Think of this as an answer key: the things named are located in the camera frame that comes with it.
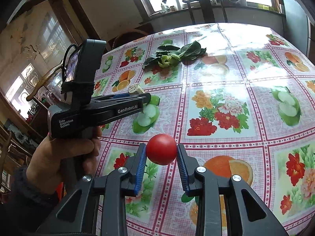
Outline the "person's left hand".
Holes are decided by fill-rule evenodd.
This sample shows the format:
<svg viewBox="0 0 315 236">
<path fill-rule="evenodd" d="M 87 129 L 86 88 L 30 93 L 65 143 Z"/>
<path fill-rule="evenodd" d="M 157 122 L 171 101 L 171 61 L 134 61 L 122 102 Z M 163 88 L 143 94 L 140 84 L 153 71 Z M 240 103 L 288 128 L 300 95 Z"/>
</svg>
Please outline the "person's left hand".
<svg viewBox="0 0 315 236">
<path fill-rule="evenodd" d="M 53 194 L 65 178 L 60 169 L 61 161 L 75 156 L 88 155 L 81 167 L 87 174 L 94 174 L 102 132 L 99 126 L 93 129 L 91 139 L 59 140 L 47 136 L 37 147 L 26 170 L 30 184 L 46 194 Z"/>
</svg>

